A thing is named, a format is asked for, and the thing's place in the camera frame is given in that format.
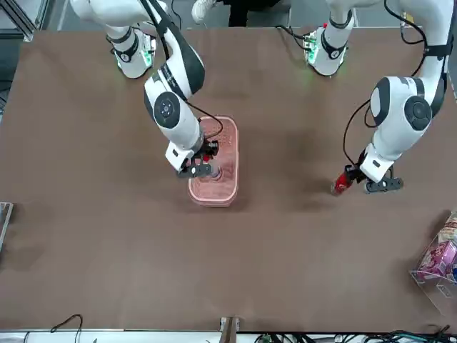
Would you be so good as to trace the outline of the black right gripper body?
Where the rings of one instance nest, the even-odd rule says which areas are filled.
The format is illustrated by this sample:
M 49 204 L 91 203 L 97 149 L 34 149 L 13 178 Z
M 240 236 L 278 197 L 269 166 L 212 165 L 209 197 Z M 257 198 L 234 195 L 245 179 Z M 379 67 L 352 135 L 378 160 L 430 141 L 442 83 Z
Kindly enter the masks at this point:
M 218 140 L 204 140 L 201 148 L 196 152 L 195 158 L 201 161 L 210 161 L 219 152 L 219 141 Z

